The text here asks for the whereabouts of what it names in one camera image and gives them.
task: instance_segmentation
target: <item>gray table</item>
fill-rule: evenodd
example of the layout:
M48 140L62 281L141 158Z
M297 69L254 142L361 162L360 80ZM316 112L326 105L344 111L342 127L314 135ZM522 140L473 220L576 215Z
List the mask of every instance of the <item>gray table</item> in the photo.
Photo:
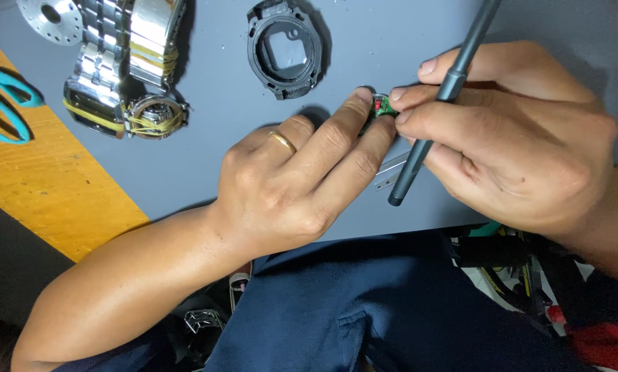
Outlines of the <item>gray table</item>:
M107 138L70 120L61 104L79 46L47 42L13 0L1 0L0 48L58 117L134 202L155 220L212 199L224 152L248 132L291 114L325 118L358 85L387 93L416 81L419 64L462 42L476 0L313 0L331 38L331 61L307 96L276 101L247 63L246 12L256 0L198 1L177 90L192 106L190 125L162 141ZM618 118L618 0L507 0L488 41L538 40ZM397 142L388 159L409 146ZM615 147L618 162L618 140ZM368 187L324 240L475 223L483 217L421 172L401 207Z

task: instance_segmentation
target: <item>gold ring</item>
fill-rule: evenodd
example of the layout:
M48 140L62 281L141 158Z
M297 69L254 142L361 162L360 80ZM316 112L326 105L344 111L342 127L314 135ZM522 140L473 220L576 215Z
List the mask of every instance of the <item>gold ring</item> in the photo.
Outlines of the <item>gold ring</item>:
M275 138L276 140L280 141L282 145L286 146L290 150L291 155L295 155L295 153L298 151L295 149L295 146L293 146L293 144L290 143L290 141L288 141L288 139L286 139L286 137L282 136L281 134L275 131L271 131L270 137Z

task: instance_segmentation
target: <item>forearm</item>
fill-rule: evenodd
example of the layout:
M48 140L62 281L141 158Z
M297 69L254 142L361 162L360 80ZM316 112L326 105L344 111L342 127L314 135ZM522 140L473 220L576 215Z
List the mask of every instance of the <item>forearm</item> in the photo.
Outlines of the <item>forearm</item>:
M618 279L618 169L613 171L602 201L583 224L569 234L550 238Z
M199 208L124 234L59 276L36 301L13 366L112 350L247 262L210 218L209 207Z

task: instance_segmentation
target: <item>green circuit board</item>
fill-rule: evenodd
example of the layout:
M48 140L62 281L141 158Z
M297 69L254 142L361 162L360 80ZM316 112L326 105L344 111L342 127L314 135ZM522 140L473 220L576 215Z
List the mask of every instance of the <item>green circuit board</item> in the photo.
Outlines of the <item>green circuit board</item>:
M379 116L382 115L390 115L396 118L398 112L392 109L392 107L390 106L389 98L386 95L374 94L373 103L371 104L371 111L369 112L369 117L367 118L367 122L364 123L362 130L359 132L359 135L363 136L364 133L366 133L367 129L369 129L373 121L375 121Z

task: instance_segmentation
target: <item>gray screwdriver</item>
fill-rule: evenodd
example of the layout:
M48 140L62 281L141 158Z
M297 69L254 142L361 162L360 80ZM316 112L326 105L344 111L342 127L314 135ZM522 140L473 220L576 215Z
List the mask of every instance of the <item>gray screwdriver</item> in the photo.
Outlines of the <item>gray screwdriver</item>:
M465 37L454 65L446 72L445 80L442 82L442 86L435 98L436 101L454 103L456 97L458 97L463 84L468 79L468 68L470 63L472 63L472 58L474 58L477 49L479 49L479 45L484 41L488 27L493 22L501 2L502 0L484 0L472 22L467 37ZM431 140L418 139L415 141L408 155L408 161L403 165L394 189L392 189L387 199L391 205L395 207L401 205L432 145L433 141Z

